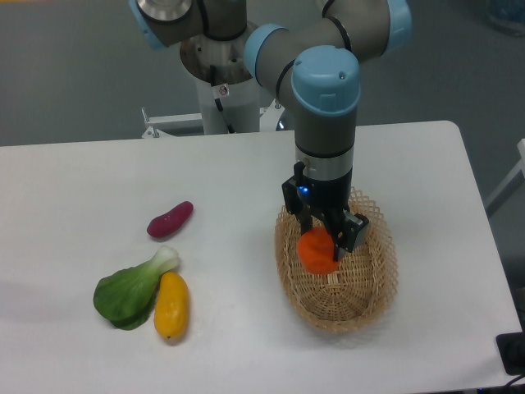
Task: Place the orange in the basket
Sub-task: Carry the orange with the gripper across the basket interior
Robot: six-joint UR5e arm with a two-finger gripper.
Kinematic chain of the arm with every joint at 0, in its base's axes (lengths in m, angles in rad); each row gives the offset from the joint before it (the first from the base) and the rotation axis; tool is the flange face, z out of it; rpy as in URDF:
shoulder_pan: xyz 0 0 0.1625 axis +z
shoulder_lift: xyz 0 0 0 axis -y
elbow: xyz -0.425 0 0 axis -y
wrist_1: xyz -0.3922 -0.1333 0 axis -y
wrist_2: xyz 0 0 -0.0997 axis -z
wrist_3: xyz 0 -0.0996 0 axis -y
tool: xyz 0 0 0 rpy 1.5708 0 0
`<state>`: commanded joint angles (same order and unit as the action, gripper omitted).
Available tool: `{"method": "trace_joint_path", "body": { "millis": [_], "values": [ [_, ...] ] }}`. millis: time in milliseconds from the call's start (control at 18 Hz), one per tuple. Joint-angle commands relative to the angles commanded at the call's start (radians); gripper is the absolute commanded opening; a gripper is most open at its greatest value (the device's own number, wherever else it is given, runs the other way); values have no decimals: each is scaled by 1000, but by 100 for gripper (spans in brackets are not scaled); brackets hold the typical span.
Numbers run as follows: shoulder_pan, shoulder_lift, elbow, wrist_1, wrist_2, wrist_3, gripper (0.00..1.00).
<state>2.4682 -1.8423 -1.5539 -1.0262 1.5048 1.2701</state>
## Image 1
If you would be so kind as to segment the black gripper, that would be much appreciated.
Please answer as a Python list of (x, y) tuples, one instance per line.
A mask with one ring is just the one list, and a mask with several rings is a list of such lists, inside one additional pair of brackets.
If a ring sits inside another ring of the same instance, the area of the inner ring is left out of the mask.
[(300, 234), (313, 228), (313, 217), (322, 221), (334, 243), (333, 260), (340, 262), (365, 240), (369, 220), (361, 213), (349, 210), (349, 194), (353, 170), (328, 181), (305, 175), (306, 165), (297, 162), (294, 175), (281, 188), (285, 209), (295, 215)]

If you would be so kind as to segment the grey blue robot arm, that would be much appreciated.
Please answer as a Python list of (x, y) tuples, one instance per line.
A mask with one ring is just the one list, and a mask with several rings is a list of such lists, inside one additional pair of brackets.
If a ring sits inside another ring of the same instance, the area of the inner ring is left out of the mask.
[(256, 26), (244, 1), (132, 1), (152, 48), (178, 45), (193, 77), (204, 132), (257, 131), (265, 89), (294, 121), (294, 173), (282, 186), (302, 231), (319, 220), (331, 258), (362, 243), (368, 220), (349, 208), (360, 66), (405, 45), (405, 1), (327, 1), (317, 24), (297, 33)]

